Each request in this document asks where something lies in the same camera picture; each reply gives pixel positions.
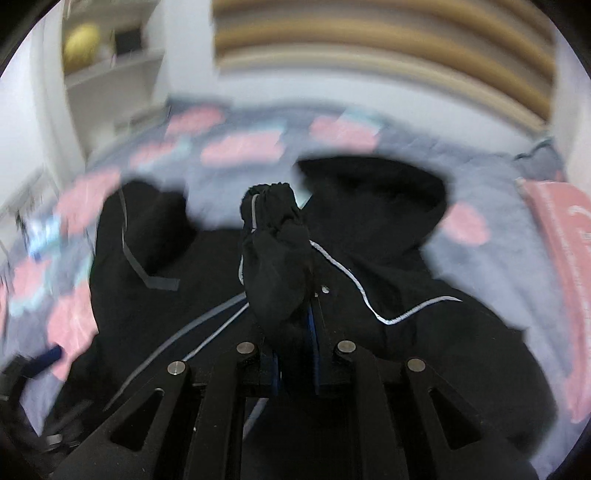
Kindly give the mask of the black hooded jacket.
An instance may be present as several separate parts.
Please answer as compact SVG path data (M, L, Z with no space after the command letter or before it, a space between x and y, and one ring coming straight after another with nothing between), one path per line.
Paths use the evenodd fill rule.
M56 479L533 479L556 413L520 331L432 276L444 181L378 157L298 164L208 230L141 181L103 203L98 331L48 419L89 402ZM314 391L308 301L321 387ZM280 395L259 385L259 345Z

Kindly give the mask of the light blue tissue pack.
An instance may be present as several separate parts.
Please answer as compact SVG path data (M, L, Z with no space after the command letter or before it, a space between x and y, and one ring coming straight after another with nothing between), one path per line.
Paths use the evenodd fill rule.
M65 227L59 215L28 221L25 224L28 256L39 261L48 251L57 248L62 243Z

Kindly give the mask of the grey floral bed blanket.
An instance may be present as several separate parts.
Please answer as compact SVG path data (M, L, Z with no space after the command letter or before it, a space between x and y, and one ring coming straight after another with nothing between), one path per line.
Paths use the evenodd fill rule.
M491 154L433 137L363 110L276 104L238 108L215 100L171 99L161 124L100 155L61 196L36 213L67 223L63 245L35 261L21 237L1 253L1 359L59 344L64 357L35 399L56 399L71 362L96 330L88 274L105 197L123 180L179 184L192 215L211 227L236 225L245 190L294 182L297 159L351 148L398 158L442 175L450 207L424 247L436 277L476 297L525 333L549 380L558 418L532 463L548 479L586 425L571 420L565 382L572 370L562 288L545 240L517 182L510 154Z

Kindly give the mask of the flat books on low shelf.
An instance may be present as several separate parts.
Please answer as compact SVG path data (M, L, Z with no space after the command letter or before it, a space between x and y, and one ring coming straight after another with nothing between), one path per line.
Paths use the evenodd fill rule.
M138 132L150 126L161 124L168 116L169 107L166 104L152 105L117 120L113 125L114 132L117 135Z

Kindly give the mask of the pink pillow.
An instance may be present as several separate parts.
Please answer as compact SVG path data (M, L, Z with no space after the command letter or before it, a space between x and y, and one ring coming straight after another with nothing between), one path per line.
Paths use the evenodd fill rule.
M567 182L520 180L556 268L568 316L572 370L565 382L571 420L590 415L590 197Z

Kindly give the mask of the grey pillow behind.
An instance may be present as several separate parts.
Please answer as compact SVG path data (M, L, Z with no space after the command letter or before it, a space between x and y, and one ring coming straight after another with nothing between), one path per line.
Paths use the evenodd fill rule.
M529 151L518 154L512 161L527 180L563 182L566 179L564 161L552 138L544 138Z

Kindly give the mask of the white bookshelf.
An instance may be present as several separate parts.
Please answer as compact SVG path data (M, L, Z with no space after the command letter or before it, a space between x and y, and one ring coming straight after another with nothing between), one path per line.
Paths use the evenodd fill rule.
M165 104L163 9L159 1L65 1L61 20L62 51L78 25L95 23L101 45L94 64L66 74L67 105L83 158L88 160L121 139L114 123L152 105ZM115 30L140 27L142 50L117 56Z

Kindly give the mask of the yellow globe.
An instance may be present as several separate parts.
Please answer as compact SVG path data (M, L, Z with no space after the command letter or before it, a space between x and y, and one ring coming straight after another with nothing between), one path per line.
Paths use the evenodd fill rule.
M66 74L85 69L94 64L101 45L100 28L95 23L76 26L63 44L62 60Z

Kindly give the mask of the striped brown window blind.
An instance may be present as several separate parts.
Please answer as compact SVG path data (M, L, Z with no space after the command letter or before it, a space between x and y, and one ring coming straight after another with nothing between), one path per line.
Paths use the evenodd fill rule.
M225 72L343 70L416 81L526 132L551 117L549 18L531 1L214 1Z

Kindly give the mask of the black picture frame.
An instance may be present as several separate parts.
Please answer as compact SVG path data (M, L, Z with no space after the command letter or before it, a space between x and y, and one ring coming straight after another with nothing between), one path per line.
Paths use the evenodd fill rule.
M113 39L115 54L117 56L139 52L143 48L140 27L115 30Z

